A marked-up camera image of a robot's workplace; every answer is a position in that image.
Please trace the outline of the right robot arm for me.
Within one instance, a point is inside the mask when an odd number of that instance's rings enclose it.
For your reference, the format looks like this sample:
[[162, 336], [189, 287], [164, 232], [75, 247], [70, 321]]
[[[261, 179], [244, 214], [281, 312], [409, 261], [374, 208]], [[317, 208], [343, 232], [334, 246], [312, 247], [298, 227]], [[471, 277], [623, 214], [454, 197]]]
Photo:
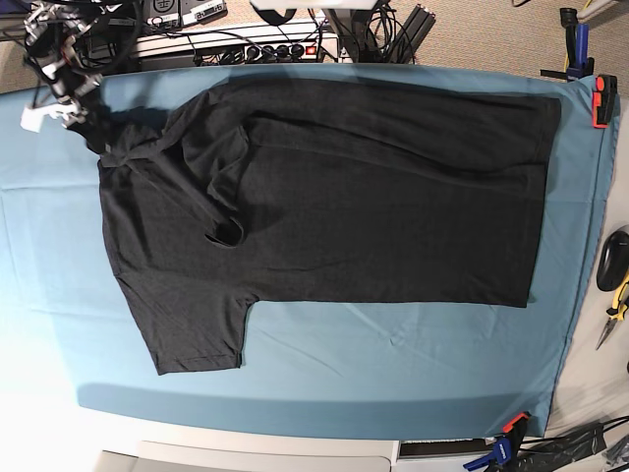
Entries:
[[[132, 29], [127, 41], [105, 60], [85, 59], [78, 47], [86, 38], [109, 26], [120, 9], [133, 9]], [[59, 119], [64, 128], [82, 136], [95, 153], [108, 151], [117, 133], [116, 125], [102, 101], [104, 76], [126, 62], [143, 30], [141, 1], [34, 1], [24, 20], [24, 63], [48, 87], [51, 104], [33, 97], [21, 116], [21, 127], [40, 131], [46, 117]]]

